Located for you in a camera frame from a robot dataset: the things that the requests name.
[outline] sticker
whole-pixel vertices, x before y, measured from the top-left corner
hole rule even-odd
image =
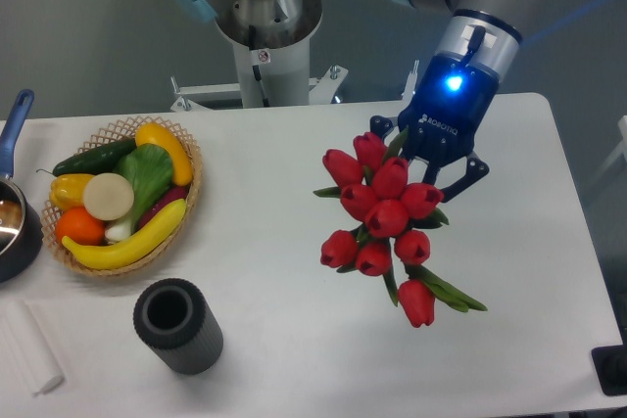
[[[262,66],[270,63],[270,50],[269,49],[257,49],[251,51],[251,62],[253,66]]]

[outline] blue light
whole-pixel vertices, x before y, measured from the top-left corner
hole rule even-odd
[[[463,83],[463,79],[459,75],[453,75],[445,80],[445,82],[449,90],[452,92],[457,92]]]

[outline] tulip bouquet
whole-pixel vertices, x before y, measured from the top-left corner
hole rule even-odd
[[[461,312],[487,308],[423,265],[431,254],[423,230],[448,225],[449,220],[437,208],[444,199],[442,191],[425,183],[409,183],[410,163],[399,157],[406,139],[404,130],[386,146],[366,132],[353,141],[356,159],[340,150],[327,151],[322,163],[337,186],[313,193],[339,198],[346,212],[361,223],[351,231],[333,232],[322,244],[320,262],[340,273],[358,270],[366,276],[381,276],[392,303],[400,303],[417,328],[433,323],[436,299]],[[392,247],[409,278],[399,287]]]

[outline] floor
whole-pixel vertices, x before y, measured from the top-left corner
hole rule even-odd
[[[348,69],[349,102],[398,98],[414,60],[428,61],[449,20],[388,0],[322,3],[312,76],[335,64]],[[112,115],[167,111],[171,75],[181,86],[237,80],[215,26],[193,23],[171,0],[0,0],[0,12],[2,119],[22,88],[37,95],[30,117]],[[627,115],[626,21],[627,0],[549,0],[501,89],[551,102],[621,329],[627,171],[592,195],[583,188],[619,143],[616,123]]]

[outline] red tulip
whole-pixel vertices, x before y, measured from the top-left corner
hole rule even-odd
[[[410,221],[408,211],[399,200],[384,200],[377,203],[365,217],[365,226],[373,237],[396,237]]]
[[[322,244],[320,262],[331,268],[339,268],[351,263],[357,256],[358,249],[353,234],[347,230],[336,230]]]
[[[411,183],[405,189],[401,202],[412,219],[422,219],[429,215],[444,199],[444,193],[433,185]]]
[[[322,164],[340,188],[354,183],[362,183],[362,165],[344,151],[336,149],[326,151],[322,158]]]
[[[355,267],[366,276],[381,276],[392,266],[392,254],[387,242],[374,241],[357,254]]]
[[[399,287],[399,302],[412,327],[431,325],[435,320],[435,296],[416,279],[410,279]]]
[[[424,232],[408,230],[394,243],[394,253],[405,264],[422,264],[431,255],[431,244]]]
[[[357,136],[353,139],[353,147],[355,147],[359,163],[367,165],[372,171],[377,171],[381,167],[383,156],[388,150],[379,136],[373,132]]]
[[[342,189],[340,203],[348,214],[363,222],[368,212],[379,202],[374,190],[365,185],[349,185]]]
[[[382,200],[400,198],[408,184],[410,163],[400,157],[388,159],[372,178],[372,189]]]

